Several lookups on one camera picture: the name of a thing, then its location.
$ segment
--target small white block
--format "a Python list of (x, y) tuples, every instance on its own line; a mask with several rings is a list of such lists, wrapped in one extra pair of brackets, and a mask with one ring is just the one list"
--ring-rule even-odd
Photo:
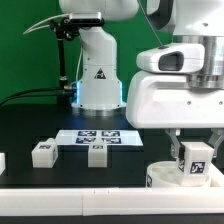
[(89, 144), (88, 167), (107, 167), (107, 143), (101, 138)]
[(208, 171), (214, 149), (203, 142), (182, 142), (185, 146), (184, 170), (180, 174), (181, 186), (202, 186), (208, 179)]
[(56, 141), (52, 138), (46, 142), (39, 142), (32, 151), (33, 167), (52, 168), (58, 158)]
[(5, 153), (0, 153), (0, 175), (5, 170)]

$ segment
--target black tabletop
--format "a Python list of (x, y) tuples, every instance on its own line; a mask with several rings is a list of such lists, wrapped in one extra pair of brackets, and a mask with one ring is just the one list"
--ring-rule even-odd
[[(0, 188), (144, 187), (146, 168), (172, 160), (164, 130), (138, 130), (143, 146), (109, 146), (108, 168), (88, 168), (88, 146), (60, 146), (52, 169), (32, 166), (31, 151), (40, 141), (55, 138), (59, 130), (134, 130), (125, 115), (88, 117), (70, 106), (7, 105), (0, 109), (0, 152), (6, 170)], [(210, 132), (200, 130), (200, 138)], [(185, 131), (183, 137), (195, 138)], [(223, 223), (224, 215), (144, 215), (96, 217), (1, 217), (0, 223)]]

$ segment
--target green wall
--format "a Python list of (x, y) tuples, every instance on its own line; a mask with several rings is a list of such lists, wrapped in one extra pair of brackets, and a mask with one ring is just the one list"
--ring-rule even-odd
[[(53, 32), (41, 30), (29, 35), (23, 32), (31, 25), (61, 14), (58, 0), (0, 1), (0, 99), (18, 91), (58, 85), (57, 43)], [(118, 42), (118, 78), (123, 82), (124, 99), (133, 75), (139, 70), (139, 52), (157, 47), (157, 41), (139, 10), (129, 21), (108, 22), (104, 29)], [(163, 43), (171, 36), (159, 33)], [(80, 43), (65, 43), (69, 82), (74, 81)], [(15, 102), (54, 102), (52, 99), (26, 99)]]

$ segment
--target warning label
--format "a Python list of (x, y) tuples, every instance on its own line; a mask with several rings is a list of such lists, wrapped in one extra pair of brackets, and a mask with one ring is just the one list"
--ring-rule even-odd
[(100, 70), (97, 72), (97, 74), (96, 74), (96, 76), (95, 76), (94, 79), (106, 79), (106, 76), (104, 75), (104, 72), (103, 72), (102, 69), (100, 69)]

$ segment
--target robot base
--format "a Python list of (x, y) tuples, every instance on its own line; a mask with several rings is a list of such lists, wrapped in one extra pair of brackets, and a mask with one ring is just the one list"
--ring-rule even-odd
[(126, 113), (126, 104), (123, 103), (121, 107), (111, 110), (93, 110), (93, 109), (85, 109), (81, 108), (75, 103), (72, 103), (72, 112), (74, 114), (81, 114), (85, 116), (93, 116), (93, 117), (109, 117), (115, 116), (118, 114), (125, 114)]

